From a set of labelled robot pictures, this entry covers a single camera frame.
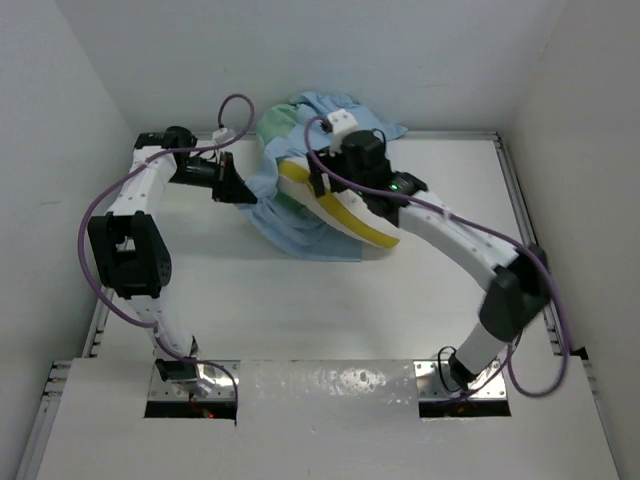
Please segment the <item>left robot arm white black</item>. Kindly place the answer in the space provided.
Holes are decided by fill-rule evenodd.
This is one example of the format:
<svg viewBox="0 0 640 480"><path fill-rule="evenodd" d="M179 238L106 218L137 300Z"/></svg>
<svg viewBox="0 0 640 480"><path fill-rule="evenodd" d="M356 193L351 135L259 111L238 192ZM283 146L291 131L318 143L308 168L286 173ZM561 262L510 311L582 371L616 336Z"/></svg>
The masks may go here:
<svg viewBox="0 0 640 480"><path fill-rule="evenodd" d="M132 178L107 212L92 216L87 225L102 285L133 309L135 321L148 332L160 379L190 396L211 391L215 369L199 361L195 337L168 304L172 260L155 217L170 183L207 189L221 203L256 203L233 154L219 148L228 140L225 128L216 131L210 147L198 146L196 137L179 126L140 134Z"/></svg>

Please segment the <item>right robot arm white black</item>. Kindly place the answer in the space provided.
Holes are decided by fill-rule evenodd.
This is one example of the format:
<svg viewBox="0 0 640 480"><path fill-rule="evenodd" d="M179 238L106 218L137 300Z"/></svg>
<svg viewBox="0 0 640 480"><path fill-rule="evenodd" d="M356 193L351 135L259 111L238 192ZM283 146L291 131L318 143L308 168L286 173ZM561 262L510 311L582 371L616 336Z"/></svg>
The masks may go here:
<svg viewBox="0 0 640 480"><path fill-rule="evenodd" d="M374 132L355 131L338 147L310 149L307 161L316 197L353 191L371 213L435 247L484 290L476 326L448 360L459 389L468 388L549 303L541 248L517 247L448 212L425 182L392 169L386 144Z"/></svg>

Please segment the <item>white pillow yellow underside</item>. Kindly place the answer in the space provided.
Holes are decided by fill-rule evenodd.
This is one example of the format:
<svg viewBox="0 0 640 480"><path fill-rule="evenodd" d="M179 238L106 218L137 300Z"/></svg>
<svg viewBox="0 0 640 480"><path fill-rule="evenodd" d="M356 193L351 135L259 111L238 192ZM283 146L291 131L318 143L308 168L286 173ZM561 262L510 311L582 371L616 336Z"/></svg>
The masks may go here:
<svg viewBox="0 0 640 480"><path fill-rule="evenodd" d="M399 243L399 228L370 212L356 193L348 190L316 197L309 177L305 160L284 158L278 163L278 192L351 238L384 249L392 249Z"/></svg>

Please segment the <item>light blue green pillowcase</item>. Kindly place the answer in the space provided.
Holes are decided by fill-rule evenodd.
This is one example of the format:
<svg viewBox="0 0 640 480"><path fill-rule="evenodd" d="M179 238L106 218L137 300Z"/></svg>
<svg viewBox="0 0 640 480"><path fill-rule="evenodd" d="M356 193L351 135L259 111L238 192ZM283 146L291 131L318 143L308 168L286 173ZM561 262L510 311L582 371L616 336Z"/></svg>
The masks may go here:
<svg viewBox="0 0 640 480"><path fill-rule="evenodd" d="M308 176L304 126L315 115L344 109L365 130L379 129L388 140L407 132L399 123L376 116L347 94L306 91L277 104L256 123L261 161L246 185L257 198L239 210L268 240L303 260L359 262L366 244L392 249L400 231L372 214L354 192L315 197Z"/></svg>

